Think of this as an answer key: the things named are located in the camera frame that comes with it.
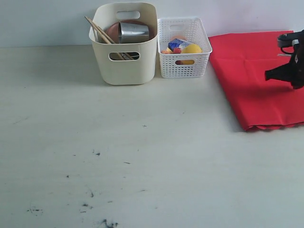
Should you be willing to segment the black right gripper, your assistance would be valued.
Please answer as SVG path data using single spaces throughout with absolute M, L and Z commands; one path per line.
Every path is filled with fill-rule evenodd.
M 278 66 L 265 71 L 265 80 L 270 79 L 291 82 L 294 90 L 304 87 L 304 31 L 289 35 L 288 47 L 293 47 L 289 64 Z

